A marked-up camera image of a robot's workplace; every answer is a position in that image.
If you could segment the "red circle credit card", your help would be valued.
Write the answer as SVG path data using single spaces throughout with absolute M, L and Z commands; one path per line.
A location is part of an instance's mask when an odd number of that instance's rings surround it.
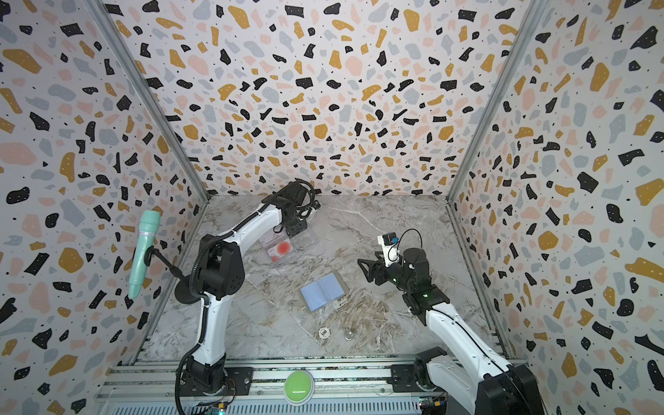
M 279 242 L 277 245 L 271 247 L 268 251 L 271 260 L 277 262 L 283 257 L 287 256 L 292 251 L 292 244 L 287 240 Z

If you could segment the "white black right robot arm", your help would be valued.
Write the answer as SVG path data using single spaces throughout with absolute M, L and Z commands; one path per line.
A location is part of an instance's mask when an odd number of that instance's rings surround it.
M 391 246 L 375 256 L 357 261 L 366 280 L 395 285 L 413 316 L 451 352 L 433 348 L 418 354 L 413 374 L 419 387 L 444 390 L 471 414 L 546 412 L 531 370 L 500 356 L 463 321 L 451 299 L 434 285 L 423 249 L 401 254 Z

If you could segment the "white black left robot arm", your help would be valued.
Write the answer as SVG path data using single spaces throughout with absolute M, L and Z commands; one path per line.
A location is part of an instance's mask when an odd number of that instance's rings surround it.
M 301 179 L 268 195 L 257 209 L 233 228 L 201 239 L 192 272 L 176 286 L 183 304 L 201 302 L 195 346 L 181 359 L 179 378 L 204 394 L 216 394 L 226 381 L 226 329 L 233 296 L 245 282 L 243 256 L 275 230 L 291 237 L 307 228 L 320 208 L 313 186 Z

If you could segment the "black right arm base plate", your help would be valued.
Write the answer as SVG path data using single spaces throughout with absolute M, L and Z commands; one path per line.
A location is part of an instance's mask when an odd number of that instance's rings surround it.
M 429 382 L 425 377 L 423 367 L 417 362 L 392 365 L 387 383 L 392 386 L 395 393 L 442 394 L 445 392 L 441 387 Z

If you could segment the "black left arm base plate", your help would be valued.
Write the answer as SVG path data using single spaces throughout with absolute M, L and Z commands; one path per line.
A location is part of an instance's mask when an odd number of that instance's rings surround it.
M 221 380 L 213 380 L 206 386 L 191 375 L 183 374 L 179 390 L 182 397 L 203 397 L 221 399 L 249 396 L 252 387 L 254 369 L 252 367 L 230 367 L 223 369 Z

